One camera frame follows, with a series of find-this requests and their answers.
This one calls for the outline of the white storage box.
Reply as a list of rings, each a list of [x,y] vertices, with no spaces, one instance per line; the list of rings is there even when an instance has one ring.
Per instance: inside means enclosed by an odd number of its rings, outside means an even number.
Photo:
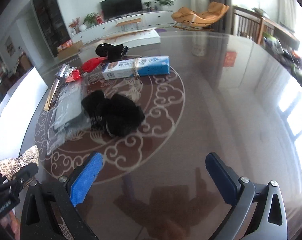
[[[0,103],[0,160],[19,156],[29,123],[47,90],[35,67],[9,89]]]

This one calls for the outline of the small potted plant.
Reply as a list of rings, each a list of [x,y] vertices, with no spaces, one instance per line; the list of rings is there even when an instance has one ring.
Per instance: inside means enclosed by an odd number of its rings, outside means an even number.
[[[151,1],[144,2],[144,5],[146,7],[146,12],[152,12],[152,2]]]

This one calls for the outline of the cotton swabs plastic bag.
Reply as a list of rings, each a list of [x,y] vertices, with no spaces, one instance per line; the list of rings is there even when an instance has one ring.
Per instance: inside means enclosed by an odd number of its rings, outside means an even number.
[[[76,70],[76,67],[71,67],[69,64],[63,64],[60,70],[55,74],[55,78],[65,82],[74,70]]]

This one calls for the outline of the cardboard box on floor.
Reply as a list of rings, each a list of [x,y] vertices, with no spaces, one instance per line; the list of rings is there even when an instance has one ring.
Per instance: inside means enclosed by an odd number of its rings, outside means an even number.
[[[58,52],[57,58],[59,60],[67,59],[71,56],[76,55],[77,53],[80,53],[81,49],[83,48],[83,42],[80,40],[78,42],[75,42],[70,47],[63,49],[62,51]]]

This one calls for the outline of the red packet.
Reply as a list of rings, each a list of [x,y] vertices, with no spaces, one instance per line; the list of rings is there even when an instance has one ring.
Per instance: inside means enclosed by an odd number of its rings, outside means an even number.
[[[107,57],[94,57],[84,62],[81,69],[84,73],[92,72],[97,66],[107,60]]]

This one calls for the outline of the green potted plant right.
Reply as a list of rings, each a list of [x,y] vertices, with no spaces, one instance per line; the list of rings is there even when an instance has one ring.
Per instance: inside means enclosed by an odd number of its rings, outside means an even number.
[[[165,11],[173,6],[175,1],[176,0],[154,0],[154,3],[158,4],[162,11]]]

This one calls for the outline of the blue white medicine box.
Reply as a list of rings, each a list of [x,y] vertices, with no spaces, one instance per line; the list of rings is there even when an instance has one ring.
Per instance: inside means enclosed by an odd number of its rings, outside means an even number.
[[[109,63],[104,68],[102,75],[105,80],[112,80],[169,73],[169,56],[151,56]]]

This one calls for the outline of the small red pouch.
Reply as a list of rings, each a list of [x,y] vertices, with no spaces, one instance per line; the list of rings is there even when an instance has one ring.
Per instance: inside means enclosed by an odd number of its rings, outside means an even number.
[[[68,75],[68,77],[65,79],[66,83],[69,82],[73,82],[73,81],[78,81],[81,79],[81,73],[78,69],[75,69],[73,71],[70,72],[70,74]]]

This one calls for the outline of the black television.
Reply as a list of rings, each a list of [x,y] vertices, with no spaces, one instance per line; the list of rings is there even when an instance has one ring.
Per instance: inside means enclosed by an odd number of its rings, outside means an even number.
[[[143,10],[141,0],[104,0],[100,5],[105,20]]]

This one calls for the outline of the red flower vase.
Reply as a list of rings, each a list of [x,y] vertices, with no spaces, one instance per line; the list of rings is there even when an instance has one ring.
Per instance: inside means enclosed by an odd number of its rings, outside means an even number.
[[[71,23],[68,25],[68,27],[72,29],[72,35],[79,33],[79,22],[80,22],[80,17],[77,17],[73,19]]]

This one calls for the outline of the wooden bench stool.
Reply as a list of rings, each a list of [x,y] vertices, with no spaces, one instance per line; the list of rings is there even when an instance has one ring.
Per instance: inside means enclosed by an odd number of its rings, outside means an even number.
[[[128,21],[122,21],[116,24],[116,27],[120,27],[122,31],[126,31],[127,26],[133,25],[136,27],[137,30],[139,30],[139,23],[141,23],[141,18],[135,18],[133,20]]]

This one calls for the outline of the white flat carton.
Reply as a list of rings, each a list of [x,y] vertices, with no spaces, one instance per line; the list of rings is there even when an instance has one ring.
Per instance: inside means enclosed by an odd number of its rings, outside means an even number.
[[[149,28],[116,34],[103,38],[99,43],[108,43],[114,46],[122,44],[128,48],[135,48],[161,43],[161,38],[154,28]]]

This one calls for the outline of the phone case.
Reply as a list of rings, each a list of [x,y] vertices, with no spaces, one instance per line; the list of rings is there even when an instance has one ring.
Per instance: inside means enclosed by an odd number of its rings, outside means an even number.
[[[63,84],[56,104],[50,110],[47,155],[78,132],[91,127],[90,118],[82,106],[86,92],[87,85],[80,80]]]

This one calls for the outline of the white tv cabinet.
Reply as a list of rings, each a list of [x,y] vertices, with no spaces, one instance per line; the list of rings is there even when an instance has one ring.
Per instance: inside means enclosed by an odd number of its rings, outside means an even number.
[[[127,31],[142,30],[148,28],[166,28],[174,24],[171,17],[173,11],[145,12],[136,15],[120,17],[93,27],[90,27],[71,37],[73,43],[82,41],[83,44],[103,37],[121,34]]]

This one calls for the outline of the black gloves pair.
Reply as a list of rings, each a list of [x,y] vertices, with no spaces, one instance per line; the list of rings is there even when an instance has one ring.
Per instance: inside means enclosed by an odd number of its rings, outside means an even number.
[[[109,43],[102,43],[97,46],[95,53],[100,57],[106,57],[108,61],[120,61],[128,52],[129,48],[123,44],[112,45]]]

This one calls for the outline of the orange lounge chair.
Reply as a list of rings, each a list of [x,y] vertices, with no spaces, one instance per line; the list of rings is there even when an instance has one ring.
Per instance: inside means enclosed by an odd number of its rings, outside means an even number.
[[[181,7],[171,17],[175,22],[173,28],[189,31],[214,31],[211,27],[218,22],[229,10],[223,3],[211,2],[207,11],[197,13],[187,7]]]

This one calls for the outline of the green potted plant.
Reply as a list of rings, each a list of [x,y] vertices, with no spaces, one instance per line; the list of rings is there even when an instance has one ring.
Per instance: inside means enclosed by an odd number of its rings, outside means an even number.
[[[89,28],[97,25],[97,16],[95,12],[87,14],[83,20],[83,23]]]
[[[154,0],[154,3],[158,4],[162,11],[165,11],[173,6],[175,1],[176,0]]]

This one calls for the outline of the black display cabinet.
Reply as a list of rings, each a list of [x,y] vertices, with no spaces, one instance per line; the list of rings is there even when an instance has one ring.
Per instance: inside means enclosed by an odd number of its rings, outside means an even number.
[[[70,39],[57,0],[32,0],[44,39],[54,57],[58,47]]]

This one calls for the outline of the gold tube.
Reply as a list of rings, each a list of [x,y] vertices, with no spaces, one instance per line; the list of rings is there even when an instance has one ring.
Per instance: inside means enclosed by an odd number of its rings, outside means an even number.
[[[53,101],[53,98],[55,96],[55,93],[58,90],[59,83],[60,83],[60,80],[57,79],[57,78],[55,78],[55,80],[54,80],[54,82],[52,84],[52,87],[50,88],[50,91],[48,93],[48,97],[47,97],[46,103],[44,104],[43,110],[46,111],[46,112],[48,112],[49,109],[50,109],[50,106],[52,104],[52,101]]]

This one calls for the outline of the green potted plant left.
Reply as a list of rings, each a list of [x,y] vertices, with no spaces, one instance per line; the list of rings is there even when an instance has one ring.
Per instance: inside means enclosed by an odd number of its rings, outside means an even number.
[[[87,14],[83,20],[83,23],[89,28],[97,25],[97,16],[95,12]]]

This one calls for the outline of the wooden chair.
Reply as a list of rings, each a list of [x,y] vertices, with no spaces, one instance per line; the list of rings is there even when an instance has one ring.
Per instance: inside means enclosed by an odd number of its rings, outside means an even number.
[[[249,38],[260,44],[263,37],[265,22],[263,16],[238,6],[233,5],[233,21],[231,33],[235,36]]]

